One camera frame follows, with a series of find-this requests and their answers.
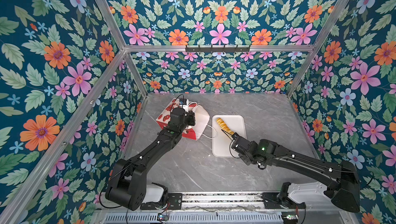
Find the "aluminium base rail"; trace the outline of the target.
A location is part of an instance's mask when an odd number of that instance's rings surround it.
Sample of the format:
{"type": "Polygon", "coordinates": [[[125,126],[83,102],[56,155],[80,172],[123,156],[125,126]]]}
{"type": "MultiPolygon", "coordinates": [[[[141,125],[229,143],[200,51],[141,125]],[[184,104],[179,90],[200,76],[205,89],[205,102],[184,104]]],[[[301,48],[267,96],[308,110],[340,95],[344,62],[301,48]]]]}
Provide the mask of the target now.
{"type": "MultiPolygon", "coordinates": [[[[206,209],[206,210],[225,210],[225,209],[247,209],[248,211],[264,210],[284,210],[269,205],[265,205],[261,194],[263,192],[181,192],[183,202],[181,210],[187,209],[206,209]]],[[[325,201],[305,201],[306,209],[310,211],[340,211],[329,200],[325,201]]]]}

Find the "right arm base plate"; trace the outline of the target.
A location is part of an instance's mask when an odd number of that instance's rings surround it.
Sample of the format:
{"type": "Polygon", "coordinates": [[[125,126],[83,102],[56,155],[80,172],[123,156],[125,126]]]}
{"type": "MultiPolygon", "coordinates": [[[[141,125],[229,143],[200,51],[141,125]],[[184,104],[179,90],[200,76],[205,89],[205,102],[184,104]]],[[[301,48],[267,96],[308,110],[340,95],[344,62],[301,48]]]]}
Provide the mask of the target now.
{"type": "Polygon", "coordinates": [[[305,203],[296,203],[287,192],[263,192],[261,198],[265,205],[283,209],[306,209],[305,203]]]}

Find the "white rectangular tray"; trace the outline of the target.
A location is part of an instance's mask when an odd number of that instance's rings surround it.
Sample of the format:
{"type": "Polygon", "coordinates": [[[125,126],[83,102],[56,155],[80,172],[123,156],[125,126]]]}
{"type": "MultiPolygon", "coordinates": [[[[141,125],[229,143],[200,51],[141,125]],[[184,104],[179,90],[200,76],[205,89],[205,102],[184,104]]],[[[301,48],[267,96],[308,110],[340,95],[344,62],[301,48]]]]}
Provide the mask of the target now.
{"type": "Polygon", "coordinates": [[[225,134],[217,119],[222,119],[231,131],[247,138],[244,118],[241,115],[214,115],[212,117],[212,153],[218,158],[239,158],[238,153],[231,148],[232,138],[225,134]]]}

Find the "long fake bread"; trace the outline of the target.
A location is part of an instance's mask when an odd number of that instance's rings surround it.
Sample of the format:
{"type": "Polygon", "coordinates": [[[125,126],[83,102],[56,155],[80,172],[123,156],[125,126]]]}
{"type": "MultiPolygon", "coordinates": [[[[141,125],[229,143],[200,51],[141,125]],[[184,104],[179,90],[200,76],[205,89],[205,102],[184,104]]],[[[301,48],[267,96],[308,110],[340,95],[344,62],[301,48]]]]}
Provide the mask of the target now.
{"type": "Polygon", "coordinates": [[[222,118],[217,118],[216,119],[217,124],[220,126],[221,130],[231,130],[228,125],[225,123],[225,121],[222,118]]]}

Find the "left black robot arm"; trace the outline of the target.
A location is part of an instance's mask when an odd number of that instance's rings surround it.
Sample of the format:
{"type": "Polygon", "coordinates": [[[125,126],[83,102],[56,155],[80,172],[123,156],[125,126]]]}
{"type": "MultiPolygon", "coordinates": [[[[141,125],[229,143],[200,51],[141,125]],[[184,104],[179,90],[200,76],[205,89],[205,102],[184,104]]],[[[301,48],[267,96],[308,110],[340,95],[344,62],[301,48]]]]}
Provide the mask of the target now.
{"type": "Polygon", "coordinates": [[[136,156],[115,163],[105,198],[129,210],[138,209],[145,199],[150,169],[179,143],[186,128],[195,124],[193,111],[175,108],[170,114],[170,121],[152,144],[136,156]]]}

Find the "black hook rail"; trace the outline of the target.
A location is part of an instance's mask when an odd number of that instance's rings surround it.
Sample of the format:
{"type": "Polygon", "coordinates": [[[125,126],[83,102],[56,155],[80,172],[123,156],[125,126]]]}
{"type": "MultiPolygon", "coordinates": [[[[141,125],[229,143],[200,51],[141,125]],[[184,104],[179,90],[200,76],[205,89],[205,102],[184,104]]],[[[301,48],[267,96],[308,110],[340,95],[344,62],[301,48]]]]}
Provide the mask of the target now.
{"type": "Polygon", "coordinates": [[[249,52],[250,46],[240,46],[240,45],[196,45],[196,46],[185,46],[185,52],[188,53],[245,53],[249,52]]]}

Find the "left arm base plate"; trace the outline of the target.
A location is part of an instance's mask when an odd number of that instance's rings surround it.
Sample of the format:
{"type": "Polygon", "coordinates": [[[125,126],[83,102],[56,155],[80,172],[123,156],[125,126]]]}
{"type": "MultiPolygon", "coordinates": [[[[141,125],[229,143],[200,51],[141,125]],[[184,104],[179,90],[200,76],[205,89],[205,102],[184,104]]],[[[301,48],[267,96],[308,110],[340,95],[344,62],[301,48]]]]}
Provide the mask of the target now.
{"type": "Polygon", "coordinates": [[[140,206],[141,210],[181,210],[183,202],[182,193],[168,193],[160,202],[143,203],[140,206]]]}

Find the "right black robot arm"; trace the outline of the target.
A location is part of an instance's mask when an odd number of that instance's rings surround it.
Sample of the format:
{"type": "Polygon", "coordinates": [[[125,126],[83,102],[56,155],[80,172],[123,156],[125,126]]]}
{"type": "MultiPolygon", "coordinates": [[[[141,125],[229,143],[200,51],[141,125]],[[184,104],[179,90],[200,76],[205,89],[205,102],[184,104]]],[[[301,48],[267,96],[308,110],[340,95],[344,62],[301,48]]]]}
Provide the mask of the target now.
{"type": "Polygon", "coordinates": [[[353,163],[321,161],[267,139],[261,139],[257,143],[234,131],[222,132],[231,138],[231,149],[238,153],[246,165],[257,165],[260,170],[267,166],[276,166],[305,175],[326,186],[324,195],[334,206],[351,213],[360,211],[361,186],[357,168],[353,163]]]}

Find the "red white paper bag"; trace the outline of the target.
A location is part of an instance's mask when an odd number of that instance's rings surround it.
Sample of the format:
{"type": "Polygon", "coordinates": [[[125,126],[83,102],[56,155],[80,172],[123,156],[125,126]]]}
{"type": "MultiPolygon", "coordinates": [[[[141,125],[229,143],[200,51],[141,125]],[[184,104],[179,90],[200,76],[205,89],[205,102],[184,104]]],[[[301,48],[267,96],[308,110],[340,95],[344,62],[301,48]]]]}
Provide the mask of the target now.
{"type": "Polygon", "coordinates": [[[185,98],[173,98],[155,121],[160,128],[181,123],[182,127],[185,127],[182,137],[196,141],[201,136],[206,138],[218,136],[215,128],[208,124],[209,118],[208,112],[201,104],[190,102],[185,98]]]}

